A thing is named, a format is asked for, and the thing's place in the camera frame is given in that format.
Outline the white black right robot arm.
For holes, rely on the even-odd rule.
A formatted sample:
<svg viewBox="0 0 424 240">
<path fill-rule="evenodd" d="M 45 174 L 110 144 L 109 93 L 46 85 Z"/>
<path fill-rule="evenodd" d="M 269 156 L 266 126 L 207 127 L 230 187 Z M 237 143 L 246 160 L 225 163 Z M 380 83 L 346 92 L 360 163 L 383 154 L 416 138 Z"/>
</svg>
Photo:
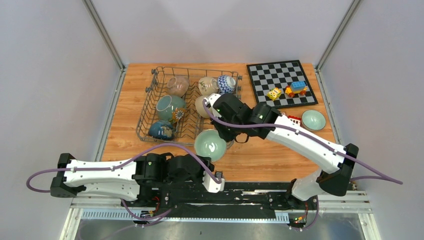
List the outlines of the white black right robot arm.
<svg viewBox="0 0 424 240">
<path fill-rule="evenodd" d="M 240 134 L 259 137 L 286 146 L 319 166 L 314 173 L 291 181 L 285 194 L 290 208 L 298 209 L 309 198 L 324 193 L 346 195 L 357 146 L 327 141 L 296 125 L 278 109 L 266 103 L 250 108 L 231 93 L 213 93 L 202 100 L 202 106 L 225 141 L 233 141 Z"/>
</svg>

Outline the mint green leaf bowl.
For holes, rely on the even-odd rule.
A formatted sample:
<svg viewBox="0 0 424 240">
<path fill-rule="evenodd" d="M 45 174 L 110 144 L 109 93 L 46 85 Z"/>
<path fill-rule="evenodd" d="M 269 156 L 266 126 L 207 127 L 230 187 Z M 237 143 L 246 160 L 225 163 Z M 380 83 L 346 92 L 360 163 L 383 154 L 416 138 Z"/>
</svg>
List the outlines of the mint green leaf bowl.
<svg viewBox="0 0 424 240">
<path fill-rule="evenodd" d="M 209 157 L 212 162 L 216 162 L 225 155 L 227 143 L 220 138 L 217 130 L 207 129 L 196 137 L 194 150 L 198 156 Z"/>
</svg>

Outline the white bowl green dashes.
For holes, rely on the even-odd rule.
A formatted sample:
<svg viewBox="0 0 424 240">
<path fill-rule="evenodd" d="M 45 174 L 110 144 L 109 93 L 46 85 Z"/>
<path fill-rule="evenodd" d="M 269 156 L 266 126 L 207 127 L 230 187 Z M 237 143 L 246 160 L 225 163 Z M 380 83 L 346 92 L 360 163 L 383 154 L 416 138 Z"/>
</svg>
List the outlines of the white bowl green dashes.
<svg viewBox="0 0 424 240">
<path fill-rule="evenodd" d="M 326 123 L 325 116 L 316 110 L 306 110 L 301 116 L 301 126 L 310 132 L 323 130 Z"/>
</svg>

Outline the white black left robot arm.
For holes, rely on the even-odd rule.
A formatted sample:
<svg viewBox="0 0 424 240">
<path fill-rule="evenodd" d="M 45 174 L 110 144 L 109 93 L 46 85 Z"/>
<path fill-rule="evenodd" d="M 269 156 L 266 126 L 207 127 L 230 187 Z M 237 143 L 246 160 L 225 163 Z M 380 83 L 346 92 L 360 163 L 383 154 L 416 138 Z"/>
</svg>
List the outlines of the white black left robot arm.
<svg viewBox="0 0 424 240">
<path fill-rule="evenodd" d="M 101 195 L 120 198 L 149 206 L 154 188 L 192 181 L 201 184 L 210 193 L 224 189 L 225 180 L 214 170 L 209 157 L 173 156 L 170 152 L 148 153 L 131 160 L 86 162 L 62 153 L 57 164 L 59 172 L 52 179 L 50 195 L 57 198 L 74 198 L 78 195 Z"/>
</svg>

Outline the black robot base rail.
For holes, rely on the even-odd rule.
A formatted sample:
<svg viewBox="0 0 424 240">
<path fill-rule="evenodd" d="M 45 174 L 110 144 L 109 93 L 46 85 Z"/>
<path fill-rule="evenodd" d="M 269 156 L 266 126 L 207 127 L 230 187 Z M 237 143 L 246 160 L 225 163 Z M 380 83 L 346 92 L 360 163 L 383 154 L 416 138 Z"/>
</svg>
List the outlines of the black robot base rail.
<svg viewBox="0 0 424 240">
<path fill-rule="evenodd" d="M 322 210 L 317 194 L 306 200 L 291 196 L 290 182 L 225 183 L 216 193 L 208 192 L 199 182 L 144 184 L 135 200 L 124 200 L 122 207 L 151 207 L 168 218 L 211 220 L 268 220 L 278 211 L 312 213 Z"/>
</svg>

